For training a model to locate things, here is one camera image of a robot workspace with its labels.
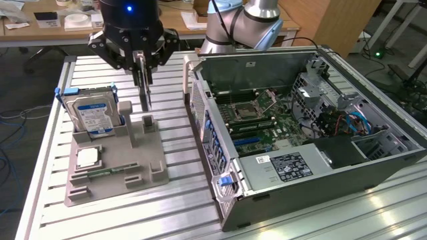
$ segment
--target aluminum profile table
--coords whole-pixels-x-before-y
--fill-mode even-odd
[[[182,101],[182,57],[172,55],[153,74],[152,114],[158,122],[170,182],[65,207],[72,122],[57,101],[40,148],[16,239],[284,240],[425,239],[427,161],[400,170],[377,187],[221,232]],[[97,56],[64,63],[58,86],[100,87],[114,82],[118,99],[141,113],[132,77]]]

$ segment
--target floor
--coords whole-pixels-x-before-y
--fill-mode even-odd
[[[375,32],[383,19],[384,15],[371,19],[365,28],[368,33]],[[397,24],[399,22],[396,21],[391,22],[380,40],[387,38],[391,30]],[[385,65],[399,65],[407,74],[412,74],[413,69],[408,68],[407,64],[425,43],[427,36],[408,28],[393,46],[395,55],[387,55],[380,61]],[[379,41],[372,50],[375,51],[381,44],[381,41]],[[21,54],[17,48],[9,48],[6,53],[0,56],[0,112],[14,109],[29,109],[34,106],[42,106],[52,103],[53,89],[57,86],[61,73],[62,56],[56,52],[49,52],[38,62],[33,63],[32,68],[34,69],[34,73],[26,75],[22,72],[21,64],[38,48],[30,47],[28,49],[29,53]],[[62,49],[70,55],[92,55],[84,45],[64,46]],[[363,74],[381,67],[377,63],[364,59],[359,54],[351,54],[347,61]],[[369,77],[385,84],[395,81],[387,74],[387,69],[372,73]],[[427,69],[424,69],[419,79],[421,81],[427,79]],[[30,117],[44,115],[48,111],[48,108],[40,109],[33,112]],[[18,123],[20,120],[21,119],[16,119],[16,121],[10,121],[10,123]],[[5,150],[8,158],[16,167],[24,195],[26,194],[30,184],[46,121],[48,118],[28,120],[25,123],[26,132],[21,141],[10,149]],[[2,139],[13,130],[13,127],[9,125],[0,124],[0,139]],[[0,171],[0,180],[4,179],[5,173],[6,171]],[[0,188],[0,212],[14,203],[16,196],[17,184],[10,177]],[[18,199],[10,212],[0,215],[0,239],[2,240],[14,238],[25,201],[24,199],[25,197]]]

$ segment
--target paper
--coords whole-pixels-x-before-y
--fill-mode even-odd
[[[6,29],[10,30],[10,29],[20,29],[22,27],[28,27],[29,24],[26,22],[24,22],[24,23],[18,23],[18,24],[5,24],[4,26],[6,27]]]
[[[192,12],[181,11],[180,12],[180,16],[181,16],[181,19],[182,19],[182,21],[185,23],[185,27],[189,30],[206,29],[208,24],[206,23],[198,23]]]
[[[22,2],[18,2],[18,1],[6,1],[6,2],[13,4],[18,8],[18,10],[22,10],[22,7],[24,7]],[[0,9],[0,16],[5,16],[5,13],[1,11],[1,9]]]

